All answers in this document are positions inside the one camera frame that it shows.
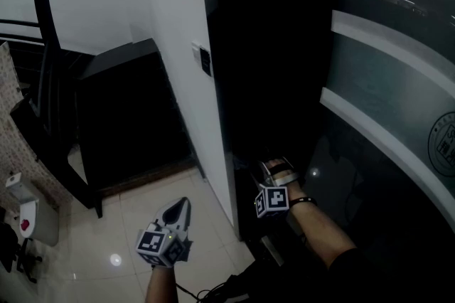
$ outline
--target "human arm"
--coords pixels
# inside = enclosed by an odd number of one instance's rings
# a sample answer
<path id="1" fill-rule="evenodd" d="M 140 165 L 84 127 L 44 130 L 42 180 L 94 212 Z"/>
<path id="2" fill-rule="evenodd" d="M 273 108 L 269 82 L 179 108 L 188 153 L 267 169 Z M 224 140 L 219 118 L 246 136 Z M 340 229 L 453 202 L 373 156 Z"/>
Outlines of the human arm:
<path id="1" fill-rule="evenodd" d="M 173 267 L 156 266 L 151 274 L 146 303 L 177 303 L 176 276 Z"/>
<path id="2" fill-rule="evenodd" d="M 271 168 L 282 162 L 280 159 L 271 160 L 267 163 L 267 167 Z M 291 174 L 290 170 L 280 171 L 273 177 L 278 179 L 289 174 Z M 287 190 L 290 201 L 306 197 L 298 181 L 287 184 Z M 305 233 L 311 249 L 322 259 L 327 267 L 330 267 L 339 255 L 355 248 L 354 243 L 344 231 L 313 203 L 297 203 L 291 207 L 290 212 Z"/>

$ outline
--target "bracelet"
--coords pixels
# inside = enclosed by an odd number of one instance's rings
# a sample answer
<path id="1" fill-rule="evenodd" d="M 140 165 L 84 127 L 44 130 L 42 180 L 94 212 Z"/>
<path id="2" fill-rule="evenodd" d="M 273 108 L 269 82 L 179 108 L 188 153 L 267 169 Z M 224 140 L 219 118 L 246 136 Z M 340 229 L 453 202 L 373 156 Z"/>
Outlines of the bracelet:
<path id="1" fill-rule="evenodd" d="M 302 198 L 298 198 L 298 199 L 294 199 L 293 201 L 290 201 L 289 202 L 289 209 L 291 209 L 291 207 L 294 205 L 294 204 L 298 204 L 298 203 L 301 203 L 301 202 L 311 202 L 313 203 L 315 206 L 317 206 L 317 202 L 316 202 L 316 199 L 312 198 L 312 197 L 302 197 Z"/>

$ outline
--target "floral wallpaper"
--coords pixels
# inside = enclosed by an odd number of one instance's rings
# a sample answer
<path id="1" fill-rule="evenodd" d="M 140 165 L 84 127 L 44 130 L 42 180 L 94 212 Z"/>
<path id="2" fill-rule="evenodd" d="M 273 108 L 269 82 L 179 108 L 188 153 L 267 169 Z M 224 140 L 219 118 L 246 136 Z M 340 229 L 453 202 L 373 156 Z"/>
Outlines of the floral wallpaper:
<path id="1" fill-rule="evenodd" d="M 22 172 L 50 205 L 56 207 L 73 197 L 40 162 L 14 124 L 10 111 L 22 101 L 13 59 L 8 43 L 0 46 L 0 206 L 18 213 L 18 201 L 9 194 L 5 183 L 10 175 Z"/>

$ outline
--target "circular logo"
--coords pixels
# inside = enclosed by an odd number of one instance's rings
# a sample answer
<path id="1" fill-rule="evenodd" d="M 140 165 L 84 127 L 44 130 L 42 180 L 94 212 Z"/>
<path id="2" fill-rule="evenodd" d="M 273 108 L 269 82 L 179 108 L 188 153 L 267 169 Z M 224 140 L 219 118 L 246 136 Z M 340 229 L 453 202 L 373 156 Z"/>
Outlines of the circular logo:
<path id="1" fill-rule="evenodd" d="M 444 176 L 455 176 L 455 112 L 446 113 L 433 125 L 428 138 L 432 166 Z"/>

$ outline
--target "black sleeve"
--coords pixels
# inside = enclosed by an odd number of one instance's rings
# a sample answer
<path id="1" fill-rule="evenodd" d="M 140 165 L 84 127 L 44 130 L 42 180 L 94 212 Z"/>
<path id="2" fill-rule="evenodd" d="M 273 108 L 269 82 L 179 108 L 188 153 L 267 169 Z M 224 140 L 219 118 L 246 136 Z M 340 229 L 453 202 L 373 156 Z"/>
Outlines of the black sleeve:
<path id="1" fill-rule="evenodd" d="M 338 256 L 328 270 L 333 293 L 348 297 L 378 297 L 386 290 L 383 274 L 363 256 L 359 249 L 352 249 Z"/>

